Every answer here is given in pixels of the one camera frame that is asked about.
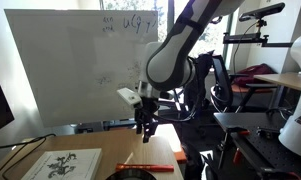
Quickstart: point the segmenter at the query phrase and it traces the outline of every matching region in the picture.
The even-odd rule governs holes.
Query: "black chair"
[[[247,88],[238,87],[232,84],[237,77],[247,76],[245,74],[229,75],[222,56],[213,56],[213,67],[216,84],[211,88],[211,102],[219,112],[242,112],[245,111],[246,105],[251,96],[255,93],[272,93],[271,88],[276,88],[273,84],[246,84]],[[244,93],[239,105],[233,104],[234,90]],[[253,112],[265,112],[268,107],[252,107]]]

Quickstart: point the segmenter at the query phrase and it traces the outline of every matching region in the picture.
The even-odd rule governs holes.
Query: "window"
[[[174,21],[180,15],[189,0],[100,0],[104,10],[156,10],[158,11],[158,41],[163,42],[167,35],[168,18]],[[168,17],[168,4],[174,4],[174,17]],[[225,16],[219,24],[209,24],[204,33],[189,53],[189,56],[197,57],[199,54],[215,50],[216,54],[225,57],[223,33],[227,32],[229,17]]]

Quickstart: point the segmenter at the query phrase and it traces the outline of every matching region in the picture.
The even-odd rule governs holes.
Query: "chair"
[[[247,102],[255,93],[271,93],[271,88],[276,88],[273,84],[246,84],[247,88],[238,87],[232,84],[237,77],[247,76],[244,74],[229,75],[222,56],[213,56],[213,67],[216,84],[211,88],[211,102],[219,112],[242,112],[246,108]],[[238,107],[233,104],[234,92],[245,93]],[[254,107],[256,111],[265,112],[268,107]]]

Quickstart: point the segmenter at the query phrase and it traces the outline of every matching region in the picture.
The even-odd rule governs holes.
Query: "whiteboard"
[[[157,12],[5,12],[45,127],[134,117],[116,90],[137,87]]]

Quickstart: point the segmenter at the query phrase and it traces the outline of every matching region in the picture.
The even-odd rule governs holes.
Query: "desk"
[[[284,96],[288,88],[301,91],[301,76],[298,75],[297,73],[265,74],[265,75],[254,75],[253,77],[280,86],[277,89],[276,98],[272,103],[273,107],[282,106]]]
[[[279,114],[269,116],[265,113],[215,113],[214,118],[224,131],[230,127],[242,127],[250,131],[248,136],[232,133],[235,145],[254,167],[293,171],[301,177],[301,157],[286,149],[278,139],[260,138],[256,134],[257,127],[280,129],[285,121]]]
[[[34,147],[35,144],[26,146],[7,167]],[[102,159],[95,178],[98,180],[106,179],[114,173],[117,163],[172,164],[175,167],[174,172],[151,174],[160,180],[183,179],[168,141],[164,137],[153,136],[149,143],[144,144],[142,135],[136,135],[134,129],[50,137],[6,175],[11,179],[20,179],[45,151],[86,148],[102,148]],[[0,162],[0,167],[17,149]]]

